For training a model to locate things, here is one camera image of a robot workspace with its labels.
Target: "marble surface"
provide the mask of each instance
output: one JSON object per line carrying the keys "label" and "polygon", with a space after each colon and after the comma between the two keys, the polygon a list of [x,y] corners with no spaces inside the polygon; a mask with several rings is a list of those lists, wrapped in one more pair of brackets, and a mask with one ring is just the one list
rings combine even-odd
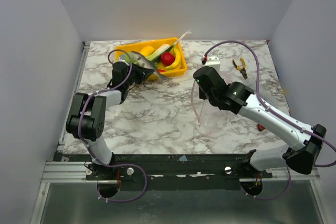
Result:
{"label": "marble surface", "polygon": [[[105,88],[112,71],[107,61],[108,52],[115,46],[132,42],[135,41],[92,42],[78,91],[91,93]],[[146,82],[131,90],[122,105],[109,108],[103,133],[107,146],[118,154],[229,154],[282,145],[283,141],[269,131],[259,132],[255,122],[230,112],[214,110],[208,104],[203,107],[199,126],[191,106],[192,74],[204,52],[217,42],[181,42],[188,66],[185,75],[170,78],[162,84]],[[262,95],[266,101],[288,113],[266,42],[247,43],[260,61]],[[232,59],[240,63],[239,58],[243,57],[249,76],[248,85],[254,84],[256,64],[252,54],[243,46],[225,44],[209,55],[220,57],[220,70],[227,83],[243,82],[242,75],[232,65]],[[196,110],[200,112],[202,101],[197,97],[195,101]],[[72,135],[66,134],[65,139],[65,154],[87,153],[84,145]]]}

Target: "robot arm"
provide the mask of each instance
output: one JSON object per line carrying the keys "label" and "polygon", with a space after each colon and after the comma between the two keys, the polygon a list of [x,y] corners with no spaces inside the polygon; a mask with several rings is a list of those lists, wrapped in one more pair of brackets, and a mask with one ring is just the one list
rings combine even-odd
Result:
{"label": "robot arm", "polygon": [[[118,86],[127,76],[130,66],[128,63],[120,60],[113,64],[113,78],[107,85],[108,88]],[[116,90],[111,90],[93,97],[87,106],[85,115],[82,120],[81,132],[87,142],[87,148],[90,149],[97,159],[104,164],[113,165],[115,163],[113,153],[109,150],[102,136],[105,124],[105,110],[111,106],[121,104],[125,101],[130,85],[143,83],[154,70],[132,66],[132,71],[127,81]],[[76,93],[73,97],[70,112],[66,122],[66,131],[79,139],[78,126],[83,106],[88,99],[88,94]],[[92,162],[100,165],[96,159]]]}
{"label": "robot arm", "polygon": [[205,66],[198,69],[193,77],[199,85],[201,99],[208,99],[212,106],[220,110],[232,111],[261,124],[286,142],[287,145],[278,148],[251,151],[249,160],[251,166],[257,170],[265,170],[287,165],[299,173],[311,173],[322,148],[322,142],[277,118],[268,109],[276,110],[285,118],[322,137],[326,134],[326,128],[319,124],[311,127],[301,123],[268,103],[266,104],[269,107],[264,108],[252,89],[240,82],[226,84],[212,67]]}

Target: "screw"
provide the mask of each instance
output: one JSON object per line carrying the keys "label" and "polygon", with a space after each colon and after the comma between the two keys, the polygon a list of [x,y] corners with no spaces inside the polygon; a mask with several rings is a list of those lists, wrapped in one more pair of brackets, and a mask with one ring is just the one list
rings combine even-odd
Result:
{"label": "screw", "polygon": [[134,169],[130,167],[127,169],[126,173],[131,176],[134,173]]}
{"label": "screw", "polygon": [[226,166],[226,167],[224,168],[224,171],[225,171],[226,174],[231,174],[231,173],[232,173],[232,169],[231,169],[231,167],[229,167],[229,166]]}

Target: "white wall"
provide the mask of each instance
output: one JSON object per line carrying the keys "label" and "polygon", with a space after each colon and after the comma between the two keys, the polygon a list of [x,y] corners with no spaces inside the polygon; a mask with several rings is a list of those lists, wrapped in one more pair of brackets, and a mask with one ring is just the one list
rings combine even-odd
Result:
{"label": "white wall", "polygon": [[60,0],[0,0],[0,217],[29,223],[79,67]]}
{"label": "white wall", "polygon": [[[292,115],[327,128],[336,145],[336,0],[294,0],[276,29],[270,51]],[[319,164],[336,154],[324,145]],[[320,168],[324,194],[336,220],[336,167]]]}
{"label": "white wall", "polygon": [[62,0],[83,40],[269,39],[292,0]]}

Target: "pliers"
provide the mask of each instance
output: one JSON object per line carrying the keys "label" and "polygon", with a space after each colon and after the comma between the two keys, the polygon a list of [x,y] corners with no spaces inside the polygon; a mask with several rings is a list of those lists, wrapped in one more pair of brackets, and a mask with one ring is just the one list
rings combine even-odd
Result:
{"label": "pliers", "polygon": [[245,69],[246,65],[245,65],[245,62],[244,62],[243,58],[240,58],[240,61],[243,64],[243,68],[241,68],[240,66],[238,66],[236,64],[235,60],[232,60],[232,63],[233,63],[233,66],[240,71],[240,73],[243,75],[244,79],[246,80],[247,79],[247,73],[246,73],[246,69]]}

